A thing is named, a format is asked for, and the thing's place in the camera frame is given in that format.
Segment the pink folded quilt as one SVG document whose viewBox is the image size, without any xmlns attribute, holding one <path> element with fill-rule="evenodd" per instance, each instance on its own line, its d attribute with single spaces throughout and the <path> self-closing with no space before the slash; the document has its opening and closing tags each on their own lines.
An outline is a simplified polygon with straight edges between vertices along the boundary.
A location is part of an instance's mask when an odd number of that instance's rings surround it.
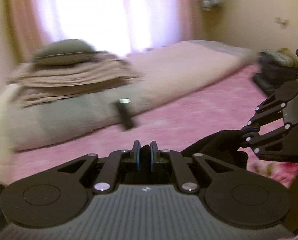
<svg viewBox="0 0 298 240">
<path fill-rule="evenodd" d="M 178 42 L 128 58 L 142 77 L 141 97 L 156 108 L 254 64 L 257 52 L 221 42 Z"/>
</svg>

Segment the grey folded blanket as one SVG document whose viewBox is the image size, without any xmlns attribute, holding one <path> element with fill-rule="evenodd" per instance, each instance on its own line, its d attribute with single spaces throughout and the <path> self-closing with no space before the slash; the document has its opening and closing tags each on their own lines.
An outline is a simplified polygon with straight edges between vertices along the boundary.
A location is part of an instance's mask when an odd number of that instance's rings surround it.
<svg viewBox="0 0 298 240">
<path fill-rule="evenodd" d="M 25 108 L 12 97 L 6 108 L 6 131 L 17 151 L 59 144 L 117 124 L 120 119 L 115 103 L 121 99 L 130 101 L 127 106 L 130 115 L 151 107 L 141 83 Z"/>
</svg>

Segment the black garment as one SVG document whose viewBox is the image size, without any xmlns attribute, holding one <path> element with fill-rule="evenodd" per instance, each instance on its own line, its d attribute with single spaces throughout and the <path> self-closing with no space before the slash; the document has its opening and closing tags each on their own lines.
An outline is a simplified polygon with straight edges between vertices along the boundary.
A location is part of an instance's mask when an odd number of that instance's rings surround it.
<svg viewBox="0 0 298 240">
<path fill-rule="evenodd" d="M 194 154 L 201 153 L 245 170 L 248 154 L 239 150 L 242 136 L 243 132 L 238 130 L 219 131 L 198 140 L 180 151 L 179 154 L 183 158 L 191 158 Z M 137 146 L 132 153 L 135 154 L 139 171 L 153 171 L 155 157 L 149 145 Z"/>
</svg>

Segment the olive green cushion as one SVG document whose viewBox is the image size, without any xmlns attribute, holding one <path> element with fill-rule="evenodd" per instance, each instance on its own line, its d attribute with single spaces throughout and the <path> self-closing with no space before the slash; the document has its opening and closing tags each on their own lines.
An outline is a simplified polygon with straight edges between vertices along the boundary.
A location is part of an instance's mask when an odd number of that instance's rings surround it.
<svg viewBox="0 0 298 240">
<path fill-rule="evenodd" d="M 92 60 L 97 51 L 87 42 L 67 39 L 37 50 L 32 62 L 40 66 L 66 66 Z"/>
</svg>

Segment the pink floral bedspread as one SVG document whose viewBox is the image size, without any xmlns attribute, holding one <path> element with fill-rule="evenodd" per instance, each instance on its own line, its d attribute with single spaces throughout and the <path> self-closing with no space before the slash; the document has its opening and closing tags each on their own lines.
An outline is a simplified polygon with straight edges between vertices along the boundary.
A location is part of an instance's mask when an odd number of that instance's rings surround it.
<svg viewBox="0 0 298 240">
<path fill-rule="evenodd" d="M 136 127 L 124 131 L 113 125 L 62 144 L 17 153 L 11 181 L 31 176 L 88 153 L 110 152 L 156 141 L 160 149 L 181 151 L 221 130 L 241 129 L 265 96 L 252 82 L 259 70 L 248 66 L 198 92 L 135 117 Z"/>
</svg>

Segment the pink curtain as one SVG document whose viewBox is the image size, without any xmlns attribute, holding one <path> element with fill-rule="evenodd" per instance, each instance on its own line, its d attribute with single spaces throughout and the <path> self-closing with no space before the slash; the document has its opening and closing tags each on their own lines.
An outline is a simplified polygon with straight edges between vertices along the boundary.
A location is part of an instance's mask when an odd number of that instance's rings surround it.
<svg viewBox="0 0 298 240">
<path fill-rule="evenodd" d="M 20 55 L 79 39 L 128 56 L 192 40 L 197 0 L 9 0 Z"/>
</svg>

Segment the stack of folded clothes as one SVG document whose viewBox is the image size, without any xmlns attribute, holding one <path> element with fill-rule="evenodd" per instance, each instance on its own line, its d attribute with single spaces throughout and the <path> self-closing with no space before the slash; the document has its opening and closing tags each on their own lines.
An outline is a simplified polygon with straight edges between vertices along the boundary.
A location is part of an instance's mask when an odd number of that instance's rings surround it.
<svg viewBox="0 0 298 240">
<path fill-rule="evenodd" d="M 260 71 L 254 73 L 252 81 L 266 96 L 288 81 L 298 82 L 298 59 L 287 48 L 261 51 L 257 64 Z"/>
</svg>

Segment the black remote control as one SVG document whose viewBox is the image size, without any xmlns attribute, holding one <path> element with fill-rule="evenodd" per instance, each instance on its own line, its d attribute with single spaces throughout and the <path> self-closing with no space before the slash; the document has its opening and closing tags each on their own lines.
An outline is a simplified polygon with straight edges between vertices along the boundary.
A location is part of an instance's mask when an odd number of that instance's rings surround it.
<svg viewBox="0 0 298 240">
<path fill-rule="evenodd" d="M 130 130 L 135 127 L 135 124 L 132 120 L 132 115 L 129 111 L 129 105 L 131 100 L 129 98 L 119 99 L 114 103 L 116 110 L 121 121 L 122 126 L 125 130 Z"/>
</svg>

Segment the beige folded blanket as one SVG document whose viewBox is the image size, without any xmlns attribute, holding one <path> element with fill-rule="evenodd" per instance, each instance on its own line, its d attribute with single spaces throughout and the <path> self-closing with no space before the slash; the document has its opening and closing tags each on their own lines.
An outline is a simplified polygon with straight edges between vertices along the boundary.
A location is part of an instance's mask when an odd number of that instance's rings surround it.
<svg viewBox="0 0 298 240">
<path fill-rule="evenodd" d="M 67 66 L 22 63 L 11 72 L 7 82 L 20 86 L 15 102 L 21 107 L 29 107 L 101 92 L 140 80 L 141 75 L 129 61 L 99 51 L 90 61 Z"/>
</svg>

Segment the white wall switch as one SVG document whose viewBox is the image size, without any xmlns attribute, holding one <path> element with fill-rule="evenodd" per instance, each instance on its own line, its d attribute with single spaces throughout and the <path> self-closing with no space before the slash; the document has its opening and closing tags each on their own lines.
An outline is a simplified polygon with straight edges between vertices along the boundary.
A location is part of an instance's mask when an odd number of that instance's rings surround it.
<svg viewBox="0 0 298 240">
<path fill-rule="evenodd" d="M 276 17 L 274 22 L 279 24 L 282 28 L 286 28 L 289 25 L 289 20 L 281 17 Z"/>
</svg>

